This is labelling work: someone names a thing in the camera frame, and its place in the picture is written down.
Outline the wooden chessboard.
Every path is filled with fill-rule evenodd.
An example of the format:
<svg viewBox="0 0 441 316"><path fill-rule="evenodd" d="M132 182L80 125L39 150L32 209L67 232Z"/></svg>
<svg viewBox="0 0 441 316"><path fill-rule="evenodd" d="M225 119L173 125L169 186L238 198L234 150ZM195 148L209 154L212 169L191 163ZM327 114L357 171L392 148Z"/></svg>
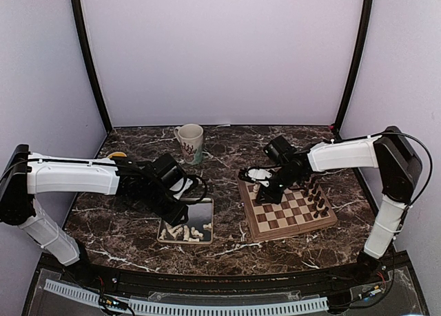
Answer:
<svg viewBox="0 0 441 316"><path fill-rule="evenodd" d="M329 207L329 215L313 219L311 208L307 206L308 202L302 196L303 186L294 185L286 189L280 204L258 204L257 193L253 192L255 184L240 179L237 183L251 236L255 242L289 238L333 226L338 221L321 186Z"/></svg>

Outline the silver metal tray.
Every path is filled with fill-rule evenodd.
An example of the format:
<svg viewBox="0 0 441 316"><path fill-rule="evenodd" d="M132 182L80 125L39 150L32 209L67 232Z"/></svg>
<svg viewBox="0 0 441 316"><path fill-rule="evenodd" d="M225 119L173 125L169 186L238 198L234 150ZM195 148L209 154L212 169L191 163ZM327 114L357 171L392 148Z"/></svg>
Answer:
<svg viewBox="0 0 441 316"><path fill-rule="evenodd" d="M213 198L204 198L198 204L189 205L188 207L189 207L188 221L184 224L187 224L189 226L194 226L194 225L198 226L198 225L202 225L202 224L212 223L212 227L214 230L214 199Z"/></svg>

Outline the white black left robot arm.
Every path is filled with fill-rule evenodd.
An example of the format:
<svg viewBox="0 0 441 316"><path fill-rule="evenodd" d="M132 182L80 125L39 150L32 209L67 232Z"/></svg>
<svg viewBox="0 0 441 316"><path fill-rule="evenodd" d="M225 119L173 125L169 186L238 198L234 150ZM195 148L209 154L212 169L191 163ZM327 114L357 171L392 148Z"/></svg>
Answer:
<svg viewBox="0 0 441 316"><path fill-rule="evenodd" d="M25 231L49 251L72 278L83 286L97 280L84 245L68 235L42 208L40 193L97 193L124 196L141 202L166 223L188 221L189 206L182 195L207 186L198 175L188 174L166 153L154 161L127 156L78 159L44 156L18 145L1 175L1 221Z"/></svg>

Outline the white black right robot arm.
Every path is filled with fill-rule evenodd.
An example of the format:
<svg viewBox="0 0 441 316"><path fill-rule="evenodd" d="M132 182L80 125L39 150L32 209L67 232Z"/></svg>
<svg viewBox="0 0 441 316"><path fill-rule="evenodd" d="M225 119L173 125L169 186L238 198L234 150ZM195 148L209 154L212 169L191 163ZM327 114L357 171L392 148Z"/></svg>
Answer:
<svg viewBox="0 0 441 316"><path fill-rule="evenodd" d="M315 174L338 169L376 170L382 187L381 202L351 270L356 283L366 284L377 275L381 259L400 234L409 210L426 189L418 184L423 164L413 148L415 143L424 151L428 149L396 126L366 136L323 140L301 149L279 136L265 148L273 165L250 167L245 170L244 179L259 184L258 201L278 204L285 189Z"/></svg>

